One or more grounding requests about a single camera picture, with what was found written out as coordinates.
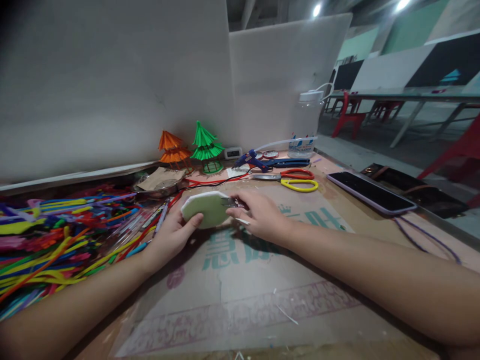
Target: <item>table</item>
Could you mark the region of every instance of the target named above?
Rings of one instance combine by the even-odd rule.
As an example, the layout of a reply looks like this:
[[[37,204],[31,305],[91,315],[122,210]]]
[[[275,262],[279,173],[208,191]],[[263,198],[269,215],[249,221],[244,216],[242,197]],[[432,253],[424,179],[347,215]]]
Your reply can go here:
[[[381,238],[385,241],[411,246],[406,241],[400,230],[393,221],[385,218],[366,206],[364,203],[349,195],[341,188],[332,184],[326,179],[326,174],[331,174],[343,170],[351,170],[348,166],[320,152],[315,154],[312,160],[312,166],[309,168],[314,174],[315,179],[320,183],[319,191],[323,197],[338,211],[339,214],[348,222],[348,224],[360,234],[367,234],[373,237]],[[194,174],[194,178],[203,178],[203,175]],[[213,176],[209,180],[219,180],[226,177],[226,171]],[[236,188],[248,187],[248,180],[238,183],[227,183],[225,186],[234,186]],[[459,229],[452,229],[452,225],[426,211],[419,211],[418,214],[407,215],[408,219],[418,225],[421,225],[429,233],[436,236],[451,247],[465,263],[465,266],[480,273],[480,253],[473,251],[465,243],[473,241],[474,238]],[[420,233],[411,233],[421,246],[427,248],[433,254],[439,257],[446,255],[435,245],[429,243]],[[132,315],[133,303],[126,302],[123,308],[114,311],[108,319],[104,320],[96,329],[94,329],[69,355],[69,359],[107,359],[114,340],[119,334],[122,324],[129,320]],[[200,352],[188,355],[163,355],[163,356],[136,356],[135,359],[228,359],[235,358],[236,350]],[[419,343],[410,337],[387,338],[385,340],[363,340],[360,334],[357,341],[343,343],[337,342],[323,346],[275,346],[267,349],[249,349],[242,350],[243,356],[251,356],[252,359],[294,359],[294,358],[322,358],[322,359],[371,359],[371,358],[393,358],[396,359],[438,359],[436,353],[425,347],[423,342]],[[133,357],[124,357],[124,359],[133,359]]]
[[[344,94],[343,92],[333,93],[330,97],[333,99],[343,99]],[[467,104],[480,104],[480,94],[449,93],[449,92],[434,94],[431,92],[428,92],[428,93],[427,92],[410,92],[410,90],[408,89],[405,89],[405,92],[400,92],[400,93],[374,93],[374,92],[359,91],[358,93],[350,94],[348,97],[349,99],[375,101],[373,103],[373,106],[370,112],[366,117],[367,122],[372,117],[372,114],[378,102],[382,102],[382,101],[418,102],[417,106],[415,107],[411,115],[408,117],[408,119],[405,121],[405,123],[403,124],[402,128],[398,132],[395,139],[390,144],[390,148],[394,148],[397,146],[397,144],[400,142],[400,140],[404,136],[409,126],[412,124],[412,122],[415,120],[420,110],[422,110],[425,103],[427,102],[459,103],[456,109],[450,114],[450,116],[445,121],[443,121],[442,123],[429,124],[429,125],[442,124],[442,126],[437,130],[437,132],[433,136],[432,138],[433,140],[436,139],[441,133],[443,133],[443,131],[445,131],[445,129],[455,120],[457,115],[460,114],[460,112],[465,108]],[[395,119],[397,117],[397,114],[399,113],[400,109],[401,109],[401,106],[399,106],[399,108],[393,115],[392,119]]]

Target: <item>plastic water bottle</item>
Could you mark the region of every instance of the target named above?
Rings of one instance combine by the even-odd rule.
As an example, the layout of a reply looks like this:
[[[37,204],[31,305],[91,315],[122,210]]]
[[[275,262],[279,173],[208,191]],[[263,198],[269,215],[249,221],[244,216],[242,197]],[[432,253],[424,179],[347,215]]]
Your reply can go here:
[[[317,131],[319,116],[324,102],[323,91],[307,91],[300,94],[298,102],[293,109],[294,129],[292,139],[311,138]],[[296,159],[308,159],[314,154],[315,142],[313,140],[292,141],[288,145],[288,156]]]

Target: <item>floor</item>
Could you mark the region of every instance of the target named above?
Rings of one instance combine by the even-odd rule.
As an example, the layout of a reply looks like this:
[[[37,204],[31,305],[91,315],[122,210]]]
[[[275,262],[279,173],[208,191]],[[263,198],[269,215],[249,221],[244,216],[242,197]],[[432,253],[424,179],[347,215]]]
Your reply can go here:
[[[372,104],[373,101],[362,101],[358,112],[368,112]],[[390,148],[390,143],[415,106],[415,102],[407,102],[398,114],[397,119],[391,123],[380,124],[379,121],[373,119],[373,123],[360,129],[356,140],[351,138],[353,123],[347,124],[338,137],[331,138],[338,118],[331,119],[331,113],[324,114],[320,118],[318,140],[315,147],[342,163],[350,165],[357,171],[363,170],[372,163],[377,163],[416,177],[447,150],[463,134],[472,121],[454,122],[438,140],[429,142],[429,137],[439,128],[439,125],[415,126],[445,120],[457,104],[427,103],[413,122],[413,127],[405,133],[401,142],[395,148]],[[478,110],[466,109],[458,118],[472,118],[477,116],[478,113]],[[480,192],[480,174],[471,176],[462,183],[453,183],[445,177],[453,169],[460,166],[464,160],[459,158],[446,164],[437,173],[427,176],[425,181],[460,201],[470,200]],[[464,215],[447,219],[447,221],[480,239],[480,209],[470,209]]]

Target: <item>left hand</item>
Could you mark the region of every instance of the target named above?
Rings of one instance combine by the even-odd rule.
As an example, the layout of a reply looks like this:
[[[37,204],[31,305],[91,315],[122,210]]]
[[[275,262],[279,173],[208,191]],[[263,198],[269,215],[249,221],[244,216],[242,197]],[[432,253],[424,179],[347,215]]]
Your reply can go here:
[[[176,204],[171,209],[151,243],[141,252],[142,266],[151,274],[173,259],[202,223],[204,218],[202,213],[196,214],[185,223],[180,208],[181,206]]]

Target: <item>hand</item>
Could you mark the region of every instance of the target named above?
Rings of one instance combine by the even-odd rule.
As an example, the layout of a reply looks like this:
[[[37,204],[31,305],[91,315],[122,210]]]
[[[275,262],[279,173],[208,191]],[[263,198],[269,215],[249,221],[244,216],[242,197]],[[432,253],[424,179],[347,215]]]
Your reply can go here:
[[[140,253],[143,266],[149,273],[157,272],[173,259],[202,223],[204,215],[198,213],[185,224],[180,208],[179,204],[172,208],[151,243]]]
[[[228,208],[227,215],[248,221],[250,225],[243,225],[253,235],[285,246],[285,242],[290,239],[293,221],[282,215],[272,199],[254,191],[240,191],[231,194],[230,197],[244,201],[250,208],[251,216],[238,207]]]

